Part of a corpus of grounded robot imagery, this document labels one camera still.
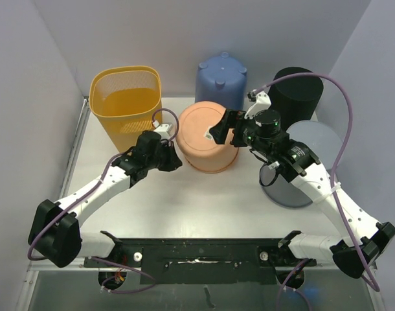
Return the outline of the blue plastic bucket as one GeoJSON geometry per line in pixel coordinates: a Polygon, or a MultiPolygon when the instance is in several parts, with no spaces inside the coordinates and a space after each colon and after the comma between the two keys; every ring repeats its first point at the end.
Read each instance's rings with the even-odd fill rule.
{"type": "Polygon", "coordinates": [[[195,101],[211,101],[227,109],[242,110],[246,85],[247,68],[222,52],[198,65],[195,101]]]}

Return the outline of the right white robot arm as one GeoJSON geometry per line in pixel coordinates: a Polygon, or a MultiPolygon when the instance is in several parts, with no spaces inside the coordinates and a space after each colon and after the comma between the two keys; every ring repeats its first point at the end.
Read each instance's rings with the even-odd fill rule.
{"type": "Polygon", "coordinates": [[[381,223],[367,214],[340,184],[330,180],[311,149],[281,129],[277,111],[262,110],[248,117],[244,111],[228,109],[209,128],[209,134],[216,144],[225,144],[231,134],[231,145],[256,152],[259,160],[303,192],[337,229],[335,236],[290,232],[278,244],[278,256],[284,264],[300,259],[332,262],[347,276],[359,279],[395,236],[390,222],[381,223]]]}

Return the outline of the grey plastic bucket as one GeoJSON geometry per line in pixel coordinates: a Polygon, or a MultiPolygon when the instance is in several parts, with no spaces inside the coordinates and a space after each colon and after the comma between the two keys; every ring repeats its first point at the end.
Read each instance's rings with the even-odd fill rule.
{"type": "MultiPolygon", "coordinates": [[[[317,121],[299,121],[292,124],[287,132],[291,139],[306,144],[318,156],[329,172],[341,148],[341,138],[327,125],[317,121]]],[[[260,169],[262,190],[276,204],[287,208],[306,207],[312,201],[299,189],[288,183],[281,175],[272,185],[275,172],[267,167],[260,169]]]]}

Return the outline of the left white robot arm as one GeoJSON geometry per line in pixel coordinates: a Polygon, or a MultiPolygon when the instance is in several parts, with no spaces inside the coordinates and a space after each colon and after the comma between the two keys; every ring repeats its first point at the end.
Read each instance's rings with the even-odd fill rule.
{"type": "Polygon", "coordinates": [[[172,172],[181,167],[168,131],[158,127],[140,134],[134,146],[113,156],[99,177],[55,202],[41,202],[28,236],[30,260],[33,251],[59,268],[76,258],[99,257],[107,266],[122,258],[118,241],[109,233],[84,233],[81,226],[109,200],[131,189],[150,170],[172,172]]]}

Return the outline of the black ribbed bucket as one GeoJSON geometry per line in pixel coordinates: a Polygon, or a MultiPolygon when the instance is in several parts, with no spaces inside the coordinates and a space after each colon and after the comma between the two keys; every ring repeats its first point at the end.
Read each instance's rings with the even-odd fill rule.
{"type": "Polygon", "coordinates": [[[323,91],[324,84],[319,77],[301,76],[272,85],[267,94],[271,109],[281,116],[282,129],[287,130],[298,121],[311,119],[323,91]]]}

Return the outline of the yellow slotted basket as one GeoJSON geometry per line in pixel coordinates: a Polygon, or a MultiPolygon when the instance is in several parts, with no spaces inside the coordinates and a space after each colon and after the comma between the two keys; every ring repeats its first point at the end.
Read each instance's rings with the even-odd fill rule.
{"type": "Polygon", "coordinates": [[[107,69],[91,82],[89,106],[119,152],[134,146],[153,120],[163,122],[161,81],[148,66],[107,69]]]}

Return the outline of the orange bucket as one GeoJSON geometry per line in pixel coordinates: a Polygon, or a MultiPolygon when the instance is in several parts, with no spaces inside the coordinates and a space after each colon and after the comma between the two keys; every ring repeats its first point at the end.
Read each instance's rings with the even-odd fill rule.
{"type": "Polygon", "coordinates": [[[239,149],[230,144],[231,132],[225,144],[216,144],[209,133],[225,112],[226,108],[220,104],[202,101],[190,105],[180,114],[176,143],[190,165],[201,172],[222,172],[238,157],[239,149]]]}

